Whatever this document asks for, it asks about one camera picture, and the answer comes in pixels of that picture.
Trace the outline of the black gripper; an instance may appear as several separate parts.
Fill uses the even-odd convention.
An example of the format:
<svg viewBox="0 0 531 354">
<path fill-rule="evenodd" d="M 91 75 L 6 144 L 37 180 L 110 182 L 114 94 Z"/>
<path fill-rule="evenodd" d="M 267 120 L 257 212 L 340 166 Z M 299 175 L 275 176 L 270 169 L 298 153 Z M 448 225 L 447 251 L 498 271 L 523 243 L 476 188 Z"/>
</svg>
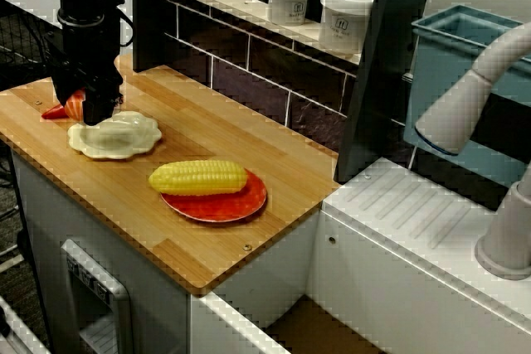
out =
<svg viewBox="0 0 531 354">
<path fill-rule="evenodd" d="M 61 105 L 85 89 L 83 122 L 89 126 L 111 117 L 122 100 L 123 83 L 114 61 L 119 54 L 120 23 L 102 22 L 94 27 L 71 27 L 49 33 L 49 71 Z"/>
</svg>

